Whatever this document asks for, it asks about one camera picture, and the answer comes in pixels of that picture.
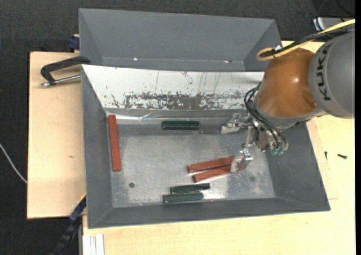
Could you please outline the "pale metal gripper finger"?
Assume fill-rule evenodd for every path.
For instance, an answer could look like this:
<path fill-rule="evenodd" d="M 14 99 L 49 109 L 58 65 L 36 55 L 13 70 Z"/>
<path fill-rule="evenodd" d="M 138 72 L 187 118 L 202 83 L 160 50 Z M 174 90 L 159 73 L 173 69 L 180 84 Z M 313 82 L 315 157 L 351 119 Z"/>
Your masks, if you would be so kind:
<path fill-rule="evenodd" d="M 232 160 L 230 172 L 234 173 L 245 169 L 252 160 L 253 156 L 248 148 L 241 150 Z"/>
<path fill-rule="evenodd" d="M 221 134 L 237 133 L 240 129 L 248 126 L 248 116 L 241 113 L 234 113 L 225 125 L 221 127 Z"/>

